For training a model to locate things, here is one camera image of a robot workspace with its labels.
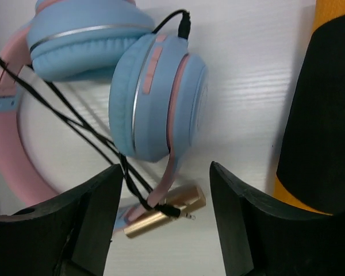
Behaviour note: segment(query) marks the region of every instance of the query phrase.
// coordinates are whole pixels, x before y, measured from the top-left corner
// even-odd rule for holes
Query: blue ear pad
[[[153,28],[153,19],[127,1],[65,0],[34,17],[27,42],[31,48],[42,41],[31,58],[47,81],[110,78],[123,53]]]
[[[135,157],[132,136],[133,104],[140,70],[156,35],[147,34],[135,42],[121,57],[113,75],[109,97],[109,124],[118,150]]]
[[[167,145],[167,114],[175,76],[183,57],[187,54],[187,40],[167,36],[155,42],[141,73],[135,111],[135,149],[139,159],[157,162],[170,152]],[[162,47],[149,94],[143,89],[148,78],[148,65],[154,52]]]
[[[199,129],[207,96],[208,70],[204,61],[195,54],[189,55],[174,116],[174,151],[182,156],[192,145]]]

